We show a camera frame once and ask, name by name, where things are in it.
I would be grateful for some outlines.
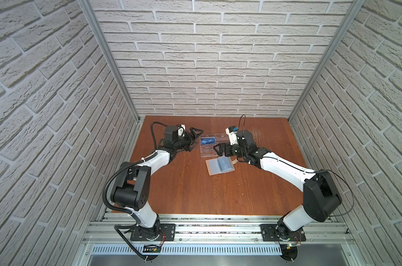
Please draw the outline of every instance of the metal base plate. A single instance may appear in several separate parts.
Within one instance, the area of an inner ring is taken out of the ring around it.
[[[160,224],[160,232],[164,232],[166,236],[165,241],[174,241],[176,225],[174,223],[161,223]],[[143,237],[140,232],[132,233],[130,236],[130,241],[146,241],[146,239],[141,240]],[[161,237],[158,237],[154,241],[161,241]]]
[[[261,224],[260,225],[260,230],[262,232],[262,238],[264,242],[274,242],[274,241],[282,241],[280,240],[277,235],[278,235],[278,231],[275,229],[275,227],[277,226],[276,223],[272,223],[272,224]],[[295,236],[291,237],[289,241],[298,241],[299,242],[305,242],[306,241],[306,236],[305,236],[305,232],[303,231],[303,227],[301,227],[299,230],[295,231]]]

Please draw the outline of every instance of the vented metal panel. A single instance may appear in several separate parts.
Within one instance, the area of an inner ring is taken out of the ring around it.
[[[145,244],[134,244],[142,253]],[[95,244],[92,255],[126,255],[134,252],[126,244]],[[160,255],[282,255],[278,244],[164,244]]]

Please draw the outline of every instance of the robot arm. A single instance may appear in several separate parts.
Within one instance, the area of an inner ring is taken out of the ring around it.
[[[226,129],[230,143],[214,146],[219,156],[237,156],[245,162],[274,173],[303,192],[303,204],[281,217],[278,237],[289,240],[294,232],[313,222],[323,222],[341,204],[340,194],[327,171],[314,171],[289,162],[266,148],[258,148],[248,130]]]

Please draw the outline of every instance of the black cable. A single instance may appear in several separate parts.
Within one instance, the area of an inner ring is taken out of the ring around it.
[[[152,134],[152,139],[154,140],[154,150],[156,150],[157,149],[157,141],[155,140],[154,124],[160,124],[160,125],[163,125],[163,126],[167,126],[167,125],[163,124],[161,122],[152,122],[152,124],[151,124],[151,134]]]
[[[115,172],[115,174],[114,174],[113,176],[111,176],[111,178],[110,178],[110,179],[108,180],[108,182],[105,184],[105,186],[104,186],[104,188],[103,188],[103,191],[102,191],[102,201],[103,201],[103,204],[104,204],[108,209],[111,209],[111,210],[113,210],[113,211],[125,212],[125,213],[127,213],[127,214],[129,214],[129,215],[132,215],[132,214],[133,214],[133,212],[132,212],[131,210],[128,210],[128,209],[125,209],[125,208],[120,208],[120,207],[115,207],[114,205],[111,205],[111,204],[109,203],[109,201],[108,201],[108,196],[107,196],[108,188],[109,188],[109,186],[111,185],[111,183],[114,181],[114,179],[115,179],[121,172],[123,172],[124,170],[129,169],[129,168],[132,167],[132,166],[135,166],[136,164],[140,164],[140,163],[146,162],[146,161],[152,159],[153,157],[155,157],[156,155],[157,155],[157,152],[154,152],[152,155],[146,157],[145,160],[139,160],[139,161],[137,161],[137,162],[132,162],[132,163],[130,163],[129,165],[122,167],[122,168],[119,169],[117,172]]]
[[[352,206],[351,206],[351,208],[350,208],[347,212],[345,212],[345,213],[338,214],[338,215],[330,215],[329,217],[337,217],[337,216],[343,216],[343,215],[345,215],[345,214],[348,214],[349,212],[351,212],[351,211],[353,210],[353,207],[355,206],[355,197],[354,197],[354,195],[353,195],[352,189],[351,189],[351,187],[349,187],[349,185],[347,184],[347,182],[346,182],[342,177],[340,177],[338,174],[336,174],[336,173],[333,172],[332,170],[327,169],[327,170],[322,170],[322,171],[316,171],[315,173],[318,174],[318,173],[323,173],[323,172],[327,172],[327,171],[330,171],[331,173],[335,174],[338,178],[340,178],[340,179],[347,185],[347,187],[349,188],[349,191],[350,191],[351,194],[352,194]]]
[[[241,116],[239,117],[237,132],[239,131],[239,125],[240,125],[240,123],[241,123],[241,118],[242,118],[242,117],[244,117],[244,123],[242,124],[242,132],[244,133],[245,119],[247,118],[247,117],[245,116],[245,114],[243,114],[243,115],[241,115]]]
[[[130,243],[130,241],[127,239],[127,237],[125,237],[125,235],[123,235],[123,233],[120,231],[120,229],[129,229],[130,227],[132,227],[132,226],[115,225],[114,229],[115,229],[115,231],[117,231],[117,233],[120,235],[120,237],[127,243],[127,245],[129,245],[129,247],[132,249],[132,251],[134,251],[134,253],[136,253],[136,255],[139,256],[141,259],[143,259],[143,260],[153,260],[156,257],[158,257],[158,255],[146,255],[146,256],[144,256]]]

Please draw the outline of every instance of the aluminum frame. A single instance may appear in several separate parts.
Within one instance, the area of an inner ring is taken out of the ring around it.
[[[342,23],[340,24],[339,28],[334,34],[330,44],[327,46],[325,52],[322,54],[321,59],[319,60],[318,64],[315,67],[312,75],[310,76],[308,82],[306,83],[305,88],[301,92],[300,98],[297,100],[296,105],[294,106],[291,114],[288,116],[288,121],[291,122],[296,117],[297,112],[302,107],[305,98],[310,93],[310,90],[315,85],[316,80],[321,75],[322,71],[324,71],[325,67],[328,64],[328,61],[333,56],[334,52],[336,51],[337,47],[339,46],[340,42],[343,40],[343,37],[347,33],[347,30],[351,26],[353,20],[358,15],[361,7],[364,5],[365,0],[353,0],[351,6],[349,7]]]
[[[133,116],[134,120],[137,121],[137,123],[140,123],[139,122],[140,116],[138,114],[138,111],[136,110],[133,100],[130,97],[129,92],[127,91],[127,87],[126,84],[124,83],[123,76],[121,75],[121,72],[118,69],[117,62],[115,61],[111,49],[109,48],[108,42],[100,26],[101,24],[97,20],[92,4],[90,3],[89,0],[78,0],[78,2],[80,2],[81,9],[83,13],[86,15],[87,22],[89,26],[92,28],[93,35],[95,36],[97,43],[99,44],[99,47],[102,50],[103,55],[105,56],[106,62],[111,69],[111,73],[113,74],[115,80],[117,81],[118,87],[121,93],[123,94],[127,106],[130,109],[131,115]]]

